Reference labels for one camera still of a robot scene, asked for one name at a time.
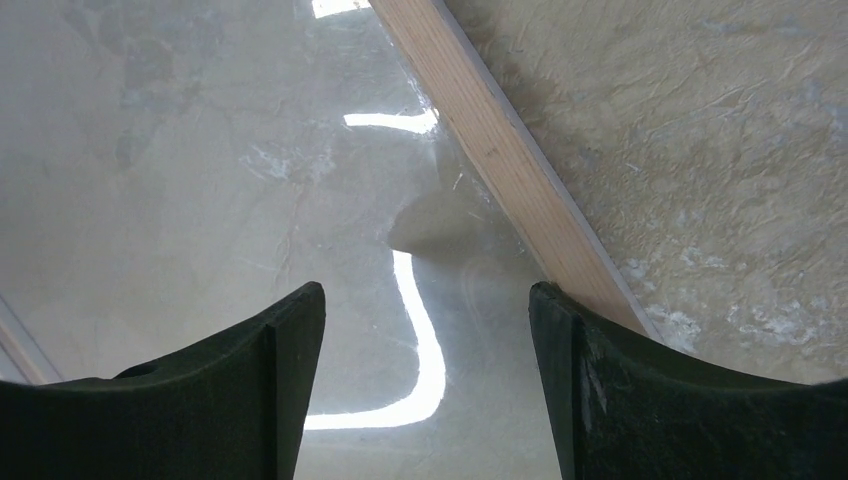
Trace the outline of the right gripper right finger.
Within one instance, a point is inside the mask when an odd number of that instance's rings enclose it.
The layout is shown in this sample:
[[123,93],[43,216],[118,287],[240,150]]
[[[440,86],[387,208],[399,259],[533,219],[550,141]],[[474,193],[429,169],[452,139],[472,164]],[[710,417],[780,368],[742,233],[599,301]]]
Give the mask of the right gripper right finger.
[[579,304],[529,292],[565,479],[843,479],[847,383],[794,384],[688,356]]

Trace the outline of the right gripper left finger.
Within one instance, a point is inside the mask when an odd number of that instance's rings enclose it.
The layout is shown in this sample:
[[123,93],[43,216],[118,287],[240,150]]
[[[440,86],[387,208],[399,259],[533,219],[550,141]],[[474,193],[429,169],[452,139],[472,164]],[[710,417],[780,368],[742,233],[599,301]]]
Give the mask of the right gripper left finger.
[[309,282],[112,379],[1,386],[5,479],[290,479],[326,319]]

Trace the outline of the clear acrylic sheet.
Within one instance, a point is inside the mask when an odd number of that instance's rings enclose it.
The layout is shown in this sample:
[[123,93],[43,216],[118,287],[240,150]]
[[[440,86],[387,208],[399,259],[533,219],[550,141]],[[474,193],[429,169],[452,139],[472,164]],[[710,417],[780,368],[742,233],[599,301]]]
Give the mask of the clear acrylic sheet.
[[1,376],[112,377],[308,281],[300,479],[556,479],[540,277],[365,1],[1,5]]

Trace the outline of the wooden picture frame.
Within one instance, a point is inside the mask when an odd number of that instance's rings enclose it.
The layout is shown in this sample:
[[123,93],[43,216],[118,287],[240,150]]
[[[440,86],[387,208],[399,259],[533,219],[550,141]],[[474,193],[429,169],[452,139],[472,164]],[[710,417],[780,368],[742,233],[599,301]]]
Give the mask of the wooden picture frame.
[[111,375],[327,293],[319,377],[527,349],[547,277],[654,336],[437,1],[5,1],[1,376]]

